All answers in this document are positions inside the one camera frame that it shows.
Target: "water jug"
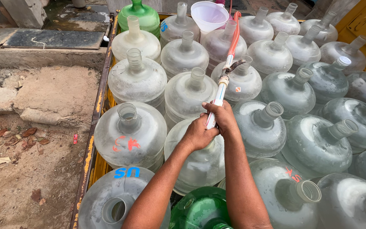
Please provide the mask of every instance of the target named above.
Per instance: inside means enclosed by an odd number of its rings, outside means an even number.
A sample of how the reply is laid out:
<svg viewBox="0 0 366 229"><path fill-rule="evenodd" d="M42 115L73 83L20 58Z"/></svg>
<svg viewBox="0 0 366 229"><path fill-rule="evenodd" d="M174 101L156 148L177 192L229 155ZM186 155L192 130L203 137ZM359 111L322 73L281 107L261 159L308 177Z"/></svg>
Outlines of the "water jug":
<svg viewBox="0 0 366 229"><path fill-rule="evenodd" d="M356 99L337 98L318 110L318 116L332 123L350 119L358 125L358 132L349 136L353 153L366 150L366 103Z"/></svg>
<svg viewBox="0 0 366 229"><path fill-rule="evenodd" d="M265 20L267 13L266 7L260 7L256 16L245 16L239 20L240 34L247 43L247 47L259 40L272 40L273 28Z"/></svg>
<svg viewBox="0 0 366 229"><path fill-rule="evenodd" d="M300 114L286 123L282 154L307 179L343 172L353 156L347 137L357 131L357 124L349 119L333 125L324 118Z"/></svg>
<svg viewBox="0 0 366 229"><path fill-rule="evenodd" d="M318 203L325 229L366 229L366 180L347 173L333 173L317 184Z"/></svg>
<svg viewBox="0 0 366 229"><path fill-rule="evenodd" d="M200 187L173 208L169 229L232 229L225 190Z"/></svg>
<svg viewBox="0 0 366 229"><path fill-rule="evenodd" d="M142 4L142 0L132 0L132 4L125 6L118 13L118 23L121 27L121 32L128 30L128 23L126 18L131 15L137 16L141 19L140 28L142 30L148 31L159 39L160 19L159 14L156 12L155 9L151 8L148 5Z"/></svg>
<svg viewBox="0 0 366 229"><path fill-rule="evenodd" d="M290 51L283 45L289 35L279 32L275 40L260 40L252 43L247 54L253 59L251 65L264 79L267 75L278 72L287 72L293 64Z"/></svg>
<svg viewBox="0 0 366 229"><path fill-rule="evenodd" d="M80 229L120 229L130 208L152 179L153 172L127 166L110 171L84 195L79 209ZM160 229L170 221L170 202Z"/></svg>
<svg viewBox="0 0 366 229"><path fill-rule="evenodd" d="M142 57L139 49L129 49L126 54L127 59L114 65L108 76L115 102L143 102L165 114L165 70L156 61Z"/></svg>
<svg viewBox="0 0 366 229"><path fill-rule="evenodd" d="M320 189L297 169L276 159L249 164L275 229L316 229Z"/></svg>
<svg viewBox="0 0 366 229"><path fill-rule="evenodd" d="M333 11L329 11L322 20L318 19L309 19L300 24L300 32L299 35L304 36L308 30L313 26L317 25L321 28L321 31L318 33L316 38L313 40L319 47L323 46L323 44L336 41L338 38L337 29L330 24L330 22L337 16L337 14Z"/></svg>
<svg viewBox="0 0 366 229"><path fill-rule="evenodd" d="M193 37L194 33L186 30L182 39L175 39L162 49L162 67L168 80L179 73L189 72L194 67L207 68L208 52L200 43L194 41Z"/></svg>
<svg viewBox="0 0 366 229"><path fill-rule="evenodd" d="M363 47L365 43L366 36L359 35L351 44L338 41L324 44L320 48L320 61L331 64L338 59L338 57L345 56L351 60L351 64L342 71L345 75L363 71L366 66L366 57L359 49Z"/></svg>
<svg viewBox="0 0 366 229"><path fill-rule="evenodd" d="M181 39L185 30L193 32L193 39L200 41L200 29L193 18L186 15L187 3L177 3L177 15L165 18L160 24L160 45L163 47L172 40Z"/></svg>
<svg viewBox="0 0 366 229"><path fill-rule="evenodd" d="M224 99L235 106L237 102L249 101L254 99L262 87L262 80L257 70L251 66L252 57L249 55L242 55L245 60L244 64L237 66L234 71L230 73L230 82L225 90ZM218 84L221 76L222 68L225 62L219 63L211 73L211 79Z"/></svg>
<svg viewBox="0 0 366 229"><path fill-rule="evenodd" d="M198 118L201 113L207 112L201 103L213 100L217 89L217 84L200 67L174 76L165 89L168 131L180 121Z"/></svg>
<svg viewBox="0 0 366 229"><path fill-rule="evenodd" d="M114 169L140 166L156 172L163 163L166 122L154 107L118 104L105 112L94 130L94 144Z"/></svg>
<svg viewBox="0 0 366 229"><path fill-rule="evenodd" d="M320 30L320 27L314 25L304 36L292 35L286 40L285 46L293 57L293 65L289 70L290 73L295 74L300 65L320 60L320 48L313 41Z"/></svg>
<svg viewBox="0 0 366 229"><path fill-rule="evenodd" d="M228 50L230 49L236 26L237 23L235 21L229 20L226 23L225 29L213 30L204 37L204 40L202 39L201 44L206 48L210 56L206 71L207 75L211 75L211 72L219 63L227 60ZM240 36L235 49L235 56L240 57L246 53L247 44Z"/></svg>
<svg viewBox="0 0 366 229"><path fill-rule="evenodd" d="M286 141L282 105L277 102L268 105L259 101L239 102L233 112L249 162L272 157L281 151Z"/></svg>
<svg viewBox="0 0 366 229"><path fill-rule="evenodd" d="M169 132L165 142L165 160L196 118L183 120ZM225 177L224 139L216 136L204 149L196 150L186 159L173 189L179 195L203 186L213 186Z"/></svg>
<svg viewBox="0 0 366 229"><path fill-rule="evenodd" d="M280 31L286 32L288 35L297 35L300 31L300 24L293 13L296 11L297 4L290 3L286 11L273 12L266 16L266 20L272 25L274 35L276 36Z"/></svg>
<svg viewBox="0 0 366 229"><path fill-rule="evenodd" d="M350 59L340 56L334 63L307 63L300 68L312 70L313 77L308 81L316 94L316 105L309 112L315 114L328 101L344 97L348 91L348 81L342 70L351 64Z"/></svg>
<svg viewBox="0 0 366 229"><path fill-rule="evenodd" d="M289 120L298 114L306 114L316 104L312 86L307 82L313 76L308 68L301 68L296 75L273 73L262 81L262 89L256 100L283 106L283 119Z"/></svg>
<svg viewBox="0 0 366 229"><path fill-rule="evenodd" d="M139 21L136 16L127 18L129 30L115 36L111 44L112 53L118 63L127 58L127 50L137 48L142 57L146 57L160 63L160 43L155 35L139 29Z"/></svg>

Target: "person's arm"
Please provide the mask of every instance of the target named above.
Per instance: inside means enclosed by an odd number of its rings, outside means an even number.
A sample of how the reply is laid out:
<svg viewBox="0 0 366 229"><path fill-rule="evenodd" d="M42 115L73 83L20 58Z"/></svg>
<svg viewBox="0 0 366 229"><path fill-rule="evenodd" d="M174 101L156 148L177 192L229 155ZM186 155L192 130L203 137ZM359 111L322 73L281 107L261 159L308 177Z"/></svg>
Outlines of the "person's arm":
<svg viewBox="0 0 366 229"><path fill-rule="evenodd" d="M170 157L132 205L122 229L159 229L185 160L193 151L203 149L219 135L217 128L207 130L207 116L202 115L189 125Z"/></svg>
<svg viewBox="0 0 366 229"><path fill-rule="evenodd" d="M202 106L216 115L218 129L224 138L226 201L233 228L272 228L265 204L252 178L230 104L224 100L222 107L211 103L202 103Z"/></svg>

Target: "white string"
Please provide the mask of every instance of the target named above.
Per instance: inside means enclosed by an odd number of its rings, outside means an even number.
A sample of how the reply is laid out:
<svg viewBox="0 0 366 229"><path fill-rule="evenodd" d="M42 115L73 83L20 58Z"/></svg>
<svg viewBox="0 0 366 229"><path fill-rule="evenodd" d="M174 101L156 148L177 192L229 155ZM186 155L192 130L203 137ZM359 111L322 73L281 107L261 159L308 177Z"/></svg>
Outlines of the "white string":
<svg viewBox="0 0 366 229"><path fill-rule="evenodd" d="M33 39L35 39L36 37L32 38L30 41L32 42L35 42L35 43L39 43L39 44L43 44L43 51L45 51L45 45L47 45L46 43L43 43L43 42L37 42L37 41L34 41Z"/></svg>

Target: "green plastic jug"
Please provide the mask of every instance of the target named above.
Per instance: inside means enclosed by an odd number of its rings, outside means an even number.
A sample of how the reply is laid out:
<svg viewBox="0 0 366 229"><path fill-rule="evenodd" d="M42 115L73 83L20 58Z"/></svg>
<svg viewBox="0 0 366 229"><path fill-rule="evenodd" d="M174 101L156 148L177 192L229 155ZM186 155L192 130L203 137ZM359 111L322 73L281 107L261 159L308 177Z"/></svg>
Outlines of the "green plastic jug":
<svg viewBox="0 0 366 229"><path fill-rule="evenodd" d="M121 32L128 30L128 16L137 16L141 30L148 31L160 38L160 19L159 14L155 9L148 5L142 4L142 0L132 0L132 4L125 6L118 14L118 23L121 27Z"/></svg>
<svg viewBox="0 0 366 229"><path fill-rule="evenodd" d="M173 208L169 229L231 229L225 190L200 187Z"/></svg>

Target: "hand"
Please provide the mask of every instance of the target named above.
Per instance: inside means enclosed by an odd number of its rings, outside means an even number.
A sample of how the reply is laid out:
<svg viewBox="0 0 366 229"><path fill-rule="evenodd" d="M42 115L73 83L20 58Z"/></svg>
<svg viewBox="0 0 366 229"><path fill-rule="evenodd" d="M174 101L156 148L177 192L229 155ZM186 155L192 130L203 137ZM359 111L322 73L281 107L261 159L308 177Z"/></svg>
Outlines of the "hand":
<svg viewBox="0 0 366 229"><path fill-rule="evenodd" d="M216 127L207 130L206 122L208 115L204 114L206 113L202 113L200 118L191 122L186 130L186 133L179 142L179 144L184 144L185 146L189 147L190 153L203 149L215 136L220 134Z"/></svg>
<svg viewBox="0 0 366 229"><path fill-rule="evenodd" d="M207 113L213 112L216 115L216 122L218 124L218 129L220 130L221 136L226 138L229 132L239 133L237 121L234 118L233 110L231 109L231 105L223 100L222 106L217 106L212 103L203 102L201 104L204 109L207 110Z"/></svg>

